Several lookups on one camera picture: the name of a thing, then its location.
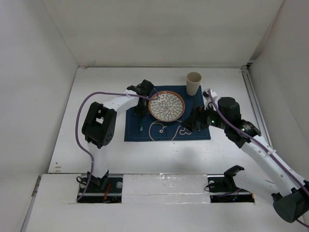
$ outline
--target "cup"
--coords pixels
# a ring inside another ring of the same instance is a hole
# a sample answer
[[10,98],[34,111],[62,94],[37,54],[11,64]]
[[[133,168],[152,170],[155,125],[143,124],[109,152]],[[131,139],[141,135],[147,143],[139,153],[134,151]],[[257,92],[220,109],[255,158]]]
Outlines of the cup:
[[197,93],[202,76],[199,73],[191,72],[187,75],[187,94],[194,96]]

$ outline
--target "blue placemat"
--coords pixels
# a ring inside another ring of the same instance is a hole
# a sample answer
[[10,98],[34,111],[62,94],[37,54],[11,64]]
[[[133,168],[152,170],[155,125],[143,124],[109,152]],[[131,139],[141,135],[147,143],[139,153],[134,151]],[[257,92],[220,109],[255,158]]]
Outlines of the blue placemat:
[[194,101],[197,106],[203,104],[203,96],[201,86],[198,88],[195,96],[189,96],[186,93],[186,86],[156,86],[158,92],[169,90],[178,93],[184,100],[185,111],[183,115],[174,122],[161,122],[148,114],[143,119],[143,131],[140,131],[140,118],[134,115],[134,108],[126,112],[126,131],[125,141],[131,142],[147,142],[147,141],[170,141],[170,140],[209,140],[211,139],[209,130],[201,132],[190,132],[186,128],[180,126],[182,120],[190,116]]

